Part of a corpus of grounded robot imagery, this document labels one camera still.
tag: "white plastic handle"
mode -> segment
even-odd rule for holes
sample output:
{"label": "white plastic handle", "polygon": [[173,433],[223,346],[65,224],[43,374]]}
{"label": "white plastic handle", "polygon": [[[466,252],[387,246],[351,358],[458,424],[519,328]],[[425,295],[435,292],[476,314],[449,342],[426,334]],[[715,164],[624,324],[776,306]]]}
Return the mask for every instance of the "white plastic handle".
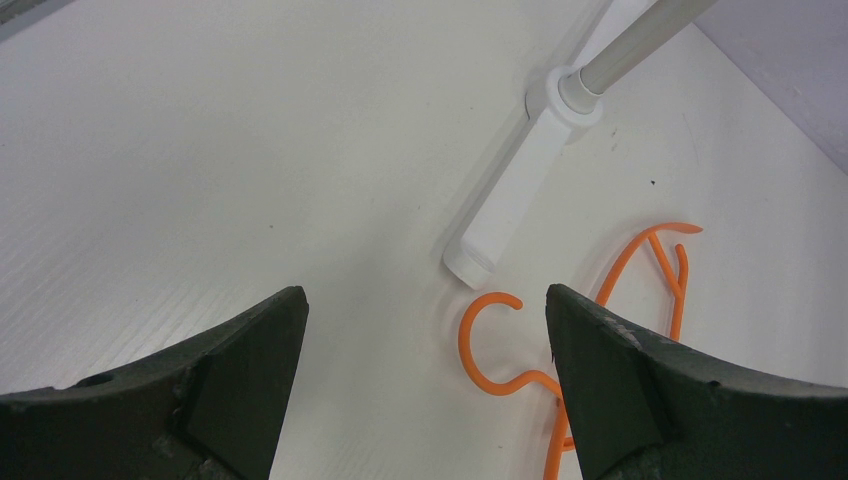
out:
{"label": "white plastic handle", "polygon": [[600,103],[592,113],[582,115],[562,101],[557,84],[571,73],[574,73],[571,67],[556,68],[530,89],[527,107],[533,125],[529,133],[467,227],[457,231],[448,242],[442,257],[445,265],[475,290],[482,288],[494,274],[495,266],[562,148],[601,118]]}

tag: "metal rod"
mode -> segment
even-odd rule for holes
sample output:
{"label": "metal rod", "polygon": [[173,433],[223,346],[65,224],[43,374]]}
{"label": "metal rod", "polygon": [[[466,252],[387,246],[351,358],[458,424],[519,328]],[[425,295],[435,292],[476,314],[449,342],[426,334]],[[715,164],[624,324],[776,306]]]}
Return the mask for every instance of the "metal rod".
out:
{"label": "metal rod", "polygon": [[657,0],[580,70],[583,85],[596,95],[604,93],[715,2],[716,0]]}

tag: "orange plastic hook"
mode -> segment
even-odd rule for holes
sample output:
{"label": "orange plastic hook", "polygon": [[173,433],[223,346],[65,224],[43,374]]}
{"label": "orange plastic hook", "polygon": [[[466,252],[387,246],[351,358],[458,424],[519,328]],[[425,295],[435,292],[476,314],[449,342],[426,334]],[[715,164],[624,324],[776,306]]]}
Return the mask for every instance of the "orange plastic hook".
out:
{"label": "orange plastic hook", "polygon": [[[606,306],[612,290],[619,277],[621,277],[621,273],[624,271],[627,262],[642,243],[648,240],[663,271],[663,276],[674,295],[670,337],[674,341],[679,341],[680,330],[683,325],[683,306],[686,300],[686,286],[689,279],[689,259],[686,256],[686,249],[683,248],[683,245],[675,245],[674,251],[677,254],[678,265],[677,278],[675,278],[674,270],[671,268],[668,257],[666,257],[662,244],[660,244],[657,237],[657,232],[661,230],[673,230],[687,234],[703,231],[701,227],[688,223],[663,223],[645,229],[622,250],[618,259],[616,259],[612,268],[610,268],[607,277],[604,279],[604,283],[598,291],[595,302],[601,306]],[[481,310],[494,303],[508,305],[514,310],[520,310],[523,306],[523,303],[517,297],[503,292],[487,293],[472,302],[462,316],[462,322],[459,325],[459,358],[462,360],[462,366],[465,368],[465,372],[471,378],[471,381],[480,387],[481,390],[491,395],[510,395],[525,385],[536,382],[542,384],[549,392],[557,396],[559,400],[557,402],[557,416],[554,423],[554,430],[551,432],[551,441],[548,444],[544,474],[544,480],[556,480],[559,476],[562,453],[573,450],[575,447],[574,438],[566,437],[566,432],[568,431],[568,414],[565,410],[565,401],[560,385],[550,376],[539,370],[524,372],[506,383],[495,383],[483,375],[483,372],[477,367],[474,357],[471,354],[471,327],[474,324],[474,320]]]}

